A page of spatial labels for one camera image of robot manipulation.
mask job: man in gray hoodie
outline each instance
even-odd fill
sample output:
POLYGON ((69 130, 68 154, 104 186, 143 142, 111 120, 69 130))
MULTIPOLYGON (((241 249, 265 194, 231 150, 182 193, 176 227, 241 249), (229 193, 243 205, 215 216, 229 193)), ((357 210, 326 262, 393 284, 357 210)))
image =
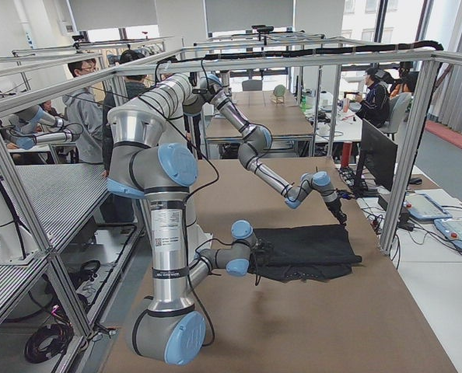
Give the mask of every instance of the man in gray hoodie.
MULTIPOLYGON (((79 77, 96 70, 94 60, 77 61, 68 64, 72 76, 79 77)), ((67 106, 67 120, 69 123, 79 123, 83 132, 75 142, 79 150, 79 160, 85 163, 101 164, 102 119, 101 106, 94 102, 94 95, 89 88, 81 88, 69 95, 63 96, 63 103, 67 106)))

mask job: slatted metal surface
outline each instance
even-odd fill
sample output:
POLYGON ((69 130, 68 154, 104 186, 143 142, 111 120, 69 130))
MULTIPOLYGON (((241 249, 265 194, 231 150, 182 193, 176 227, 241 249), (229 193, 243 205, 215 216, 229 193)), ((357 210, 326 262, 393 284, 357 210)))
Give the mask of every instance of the slatted metal surface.
MULTIPOLYGON (((102 166, 49 165, 17 167, 29 199, 52 246, 61 251, 107 196, 102 166)), ((0 322, 46 270, 46 257, 28 266, 0 266, 0 322)))

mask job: chair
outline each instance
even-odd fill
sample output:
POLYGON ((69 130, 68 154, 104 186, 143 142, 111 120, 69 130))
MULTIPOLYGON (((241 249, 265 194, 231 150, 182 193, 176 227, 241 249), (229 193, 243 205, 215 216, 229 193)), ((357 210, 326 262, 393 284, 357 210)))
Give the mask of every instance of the chair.
POLYGON ((243 91, 261 91, 262 81, 258 79, 248 79, 241 82, 241 89, 243 91))
POLYGON ((388 121, 380 127, 380 131, 388 137, 391 136, 392 141, 395 141, 395 134, 399 130, 401 123, 404 121, 405 113, 408 109, 409 103, 411 102, 411 97, 411 93, 404 92, 390 100, 390 118, 388 118, 388 121))

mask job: black monitor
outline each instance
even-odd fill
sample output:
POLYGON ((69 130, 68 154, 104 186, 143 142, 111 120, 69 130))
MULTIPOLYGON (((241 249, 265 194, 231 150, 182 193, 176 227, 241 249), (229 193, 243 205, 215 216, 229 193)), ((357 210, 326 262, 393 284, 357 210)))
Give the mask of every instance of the black monitor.
POLYGON ((369 121, 362 120, 362 136, 359 161, 355 172, 354 187, 360 188, 364 167, 374 176, 376 185, 392 190, 394 184, 395 162, 397 161, 397 144, 369 121))

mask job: brown table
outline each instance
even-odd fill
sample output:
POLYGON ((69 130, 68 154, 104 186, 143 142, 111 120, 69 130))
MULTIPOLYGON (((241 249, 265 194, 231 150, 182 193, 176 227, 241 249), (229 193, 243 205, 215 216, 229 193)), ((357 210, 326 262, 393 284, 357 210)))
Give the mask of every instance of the brown table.
MULTIPOLYGON (((249 91, 233 94, 236 106, 252 123, 263 124, 275 141, 308 141, 313 147, 313 128, 296 104, 292 93, 284 103, 271 100, 272 91, 249 91)), ((241 134, 225 118, 213 117, 205 133, 205 149, 209 144, 241 142, 241 134)))
MULTIPOLYGON (((236 160, 214 161, 220 180, 195 194, 198 222, 206 232, 230 240, 230 226, 247 219, 255 228, 326 225, 336 221, 312 192, 290 210, 272 189, 236 160)), ((265 159, 285 179, 327 170, 344 187, 325 158, 265 159)), ((215 174, 200 162, 198 183, 215 174)), ((103 372, 455 372, 391 261, 377 249, 376 236, 354 200, 343 201, 347 229, 362 265, 331 280, 282 284, 254 276, 209 277, 197 288, 214 322, 216 338, 189 365, 169 366, 134 355, 118 337, 103 372)), ((151 294, 151 270, 137 299, 151 294)))

